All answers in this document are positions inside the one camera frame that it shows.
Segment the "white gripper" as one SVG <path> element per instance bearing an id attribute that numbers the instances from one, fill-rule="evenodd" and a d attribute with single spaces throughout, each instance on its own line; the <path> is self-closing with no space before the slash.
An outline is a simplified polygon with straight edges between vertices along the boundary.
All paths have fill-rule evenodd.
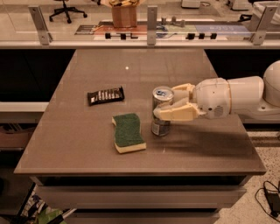
<path id="1" fill-rule="evenodd" d="M 189 102 L 195 89 L 196 103 Z M 153 115 L 163 121 L 189 122 L 203 115 L 208 119 L 222 118 L 229 115 L 231 108 L 230 86 L 222 78 L 208 79 L 196 87 L 191 83 L 172 88 L 174 102 L 162 104 L 153 110 Z"/>

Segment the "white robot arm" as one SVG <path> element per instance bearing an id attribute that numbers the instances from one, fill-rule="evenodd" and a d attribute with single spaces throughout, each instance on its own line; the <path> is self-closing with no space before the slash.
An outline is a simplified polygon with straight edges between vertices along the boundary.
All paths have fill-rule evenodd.
<path id="1" fill-rule="evenodd" d="M 280 61 L 268 66 L 262 77 L 206 79 L 173 87 L 174 102 L 157 106 L 153 115 L 163 121 L 186 122 L 237 114 L 245 120 L 277 122 L 280 113 Z"/>

